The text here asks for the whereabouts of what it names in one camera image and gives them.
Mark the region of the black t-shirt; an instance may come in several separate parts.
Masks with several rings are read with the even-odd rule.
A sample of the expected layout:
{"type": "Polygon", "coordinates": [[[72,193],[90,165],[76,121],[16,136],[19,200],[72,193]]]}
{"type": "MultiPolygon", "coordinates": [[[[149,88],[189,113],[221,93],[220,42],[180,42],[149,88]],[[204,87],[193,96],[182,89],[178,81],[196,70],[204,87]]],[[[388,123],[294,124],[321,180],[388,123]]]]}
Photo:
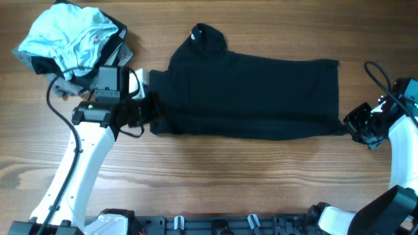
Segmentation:
{"type": "Polygon", "coordinates": [[[343,135],[338,65],[238,54],[220,31],[198,23],[167,70],[149,73],[163,105],[150,130],[263,140],[343,135]]]}

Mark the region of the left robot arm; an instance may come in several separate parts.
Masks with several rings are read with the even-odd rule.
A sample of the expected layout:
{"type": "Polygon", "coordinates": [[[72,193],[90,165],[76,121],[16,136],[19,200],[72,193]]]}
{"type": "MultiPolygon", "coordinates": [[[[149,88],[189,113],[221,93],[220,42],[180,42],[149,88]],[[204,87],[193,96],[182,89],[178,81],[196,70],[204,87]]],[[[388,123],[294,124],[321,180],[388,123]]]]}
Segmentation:
{"type": "Polygon", "coordinates": [[[54,179],[29,221],[14,221],[9,234],[143,234],[132,210],[106,209],[86,224],[86,209],[104,158],[123,126],[142,129],[160,116],[157,97],[129,67],[103,66],[97,87],[64,122],[69,143],[54,179]]]}

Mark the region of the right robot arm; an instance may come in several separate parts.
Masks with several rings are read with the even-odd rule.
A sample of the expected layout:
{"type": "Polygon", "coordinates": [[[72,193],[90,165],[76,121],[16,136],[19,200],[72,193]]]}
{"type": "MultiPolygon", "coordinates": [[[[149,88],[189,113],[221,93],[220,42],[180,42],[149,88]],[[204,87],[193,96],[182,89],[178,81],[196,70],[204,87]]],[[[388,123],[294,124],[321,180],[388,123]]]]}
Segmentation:
{"type": "Polygon", "coordinates": [[[391,143],[389,189],[357,213],[313,205],[306,224],[327,234],[417,233],[417,80],[399,78],[379,106],[366,103],[344,120],[353,139],[369,148],[391,143]]]}

